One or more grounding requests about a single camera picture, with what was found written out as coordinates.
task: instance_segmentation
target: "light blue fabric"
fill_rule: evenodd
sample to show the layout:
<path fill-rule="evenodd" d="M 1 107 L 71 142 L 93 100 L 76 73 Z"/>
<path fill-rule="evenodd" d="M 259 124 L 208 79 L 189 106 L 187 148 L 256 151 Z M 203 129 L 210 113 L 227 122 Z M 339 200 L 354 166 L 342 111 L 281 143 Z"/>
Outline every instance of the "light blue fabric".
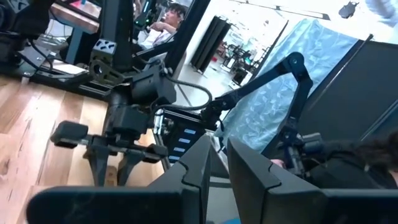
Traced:
<path fill-rule="evenodd" d="M 271 52 L 259 74 L 270 70 L 291 52 L 300 52 L 313 80 L 312 91 L 344 57 L 357 39 L 323 27 L 317 20 L 300 21 Z M 224 119 L 224 132 L 217 137 L 238 138 L 261 152 L 274 137 L 286 116 L 297 82 L 293 75 L 284 75 L 243 98 Z"/>

